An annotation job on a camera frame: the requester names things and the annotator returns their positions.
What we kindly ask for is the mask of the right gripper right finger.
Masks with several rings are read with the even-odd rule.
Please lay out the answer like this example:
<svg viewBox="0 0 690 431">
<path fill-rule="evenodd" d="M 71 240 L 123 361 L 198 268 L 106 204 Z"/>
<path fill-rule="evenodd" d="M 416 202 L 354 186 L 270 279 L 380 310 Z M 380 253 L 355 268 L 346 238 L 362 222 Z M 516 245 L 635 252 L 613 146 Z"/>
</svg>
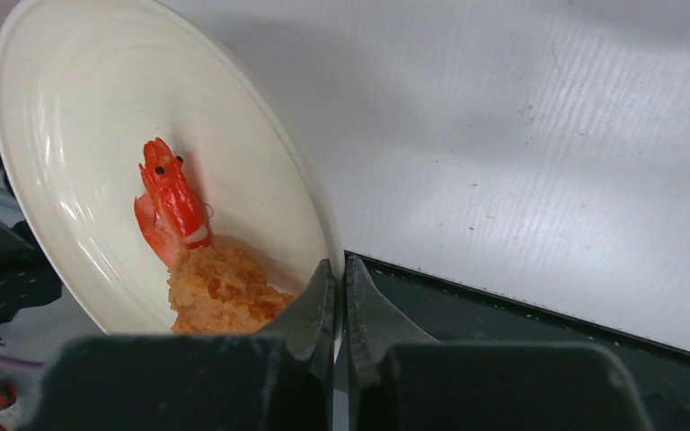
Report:
<svg viewBox="0 0 690 431">
<path fill-rule="evenodd" d="M 345 273 L 349 421 L 354 430 L 650 430 L 628 369 L 585 342 L 431 337 Z"/>
</svg>

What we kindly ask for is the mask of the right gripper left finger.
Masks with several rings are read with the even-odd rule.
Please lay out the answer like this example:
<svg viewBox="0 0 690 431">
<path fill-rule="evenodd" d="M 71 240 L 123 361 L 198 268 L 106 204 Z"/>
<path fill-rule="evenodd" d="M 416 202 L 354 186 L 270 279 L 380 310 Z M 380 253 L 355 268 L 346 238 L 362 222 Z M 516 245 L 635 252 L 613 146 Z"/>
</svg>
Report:
<svg viewBox="0 0 690 431">
<path fill-rule="evenodd" d="M 249 334 L 76 339 L 46 367 L 24 430 L 328 430 L 336 278 Z"/>
</svg>

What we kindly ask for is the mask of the cream plate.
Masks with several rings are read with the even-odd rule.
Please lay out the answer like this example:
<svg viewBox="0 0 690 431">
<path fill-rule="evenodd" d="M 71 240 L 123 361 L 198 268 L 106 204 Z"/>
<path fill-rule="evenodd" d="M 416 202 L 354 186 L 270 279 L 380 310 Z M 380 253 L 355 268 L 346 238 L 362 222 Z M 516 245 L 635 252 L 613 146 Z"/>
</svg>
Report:
<svg viewBox="0 0 690 431">
<path fill-rule="evenodd" d="M 0 150 L 68 290 L 108 334 L 167 333 L 167 271 L 133 201 L 146 141 L 184 161 L 219 240 L 304 292 L 345 259 L 325 187 L 286 112 L 224 45 L 156 1 L 21 1 L 0 30 Z"/>
</svg>

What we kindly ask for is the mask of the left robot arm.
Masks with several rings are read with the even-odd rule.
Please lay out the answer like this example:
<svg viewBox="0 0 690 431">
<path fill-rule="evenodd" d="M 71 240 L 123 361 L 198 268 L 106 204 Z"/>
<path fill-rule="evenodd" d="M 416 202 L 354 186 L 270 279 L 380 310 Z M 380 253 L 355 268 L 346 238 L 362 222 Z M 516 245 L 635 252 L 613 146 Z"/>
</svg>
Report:
<svg viewBox="0 0 690 431">
<path fill-rule="evenodd" d="M 27 222 L 13 227 L 0 222 L 0 324 L 21 309 L 48 305 L 61 296 L 62 281 Z"/>
</svg>

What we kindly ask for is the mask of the orange fried piece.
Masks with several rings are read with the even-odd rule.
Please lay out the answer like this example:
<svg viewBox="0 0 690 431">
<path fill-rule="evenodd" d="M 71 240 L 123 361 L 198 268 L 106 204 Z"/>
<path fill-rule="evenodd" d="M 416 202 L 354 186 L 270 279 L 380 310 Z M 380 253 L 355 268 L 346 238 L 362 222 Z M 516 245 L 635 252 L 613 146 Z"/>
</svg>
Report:
<svg viewBox="0 0 690 431">
<path fill-rule="evenodd" d="M 169 274 L 174 333 L 255 332 L 295 300 L 238 246 L 183 249 Z"/>
</svg>

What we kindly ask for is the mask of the red toy shrimp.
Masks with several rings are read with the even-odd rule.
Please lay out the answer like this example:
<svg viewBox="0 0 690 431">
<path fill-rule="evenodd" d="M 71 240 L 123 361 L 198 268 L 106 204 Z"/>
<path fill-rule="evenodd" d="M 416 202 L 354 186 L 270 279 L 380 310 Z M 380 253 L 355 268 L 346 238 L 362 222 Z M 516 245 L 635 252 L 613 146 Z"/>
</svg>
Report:
<svg viewBox="0 0 690 431">
<path fill-rule="evenodd" d="M 183 172 L 183 159 L 161 138 L 143 147 L 138 165 L 145 192 L 134 200 L 139 231 L 168 268 L 178 253 L 212 243 L 208 213 Z"/>
</svg>

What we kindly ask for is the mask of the black base frame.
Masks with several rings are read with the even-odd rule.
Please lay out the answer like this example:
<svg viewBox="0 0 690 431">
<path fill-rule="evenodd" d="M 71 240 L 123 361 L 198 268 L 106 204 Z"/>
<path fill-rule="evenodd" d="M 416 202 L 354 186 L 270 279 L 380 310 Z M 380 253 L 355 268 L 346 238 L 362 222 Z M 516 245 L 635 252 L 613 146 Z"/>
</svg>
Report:
<svg viewBox="0 0 690 431">
<path fill-rule="evenodd" d="M 633 378 L 653 424 L 650 430 L 690 430 L 690 354 L 467 290 L 357 254 L 347 255 L 346 267 L 351 258 L 361 259 L 379 292 L 438 341 L 585 342 L 608 349 Z M 349 429 L 354 430 L 349 421 L 345 273 L 342 285 L 336 285 L 332 426 L 328 430 L 334 427 L 336 389 L 346 392 L 343 416 L 348 420 Z M 0 365 L 8 370 L 37 371 L 40 376 L 37 388 L 29 393 L 16 394 L 11 385 L 0 383 L 0 409 L 13 412 L 22 407 L 25 410 L 17 425 L 21 430 L 24 430 L 22 422 L 26 410 L 36 400 L 41 377 L 52 360 L 42 364 L 0 357 Z"/>
</svg>

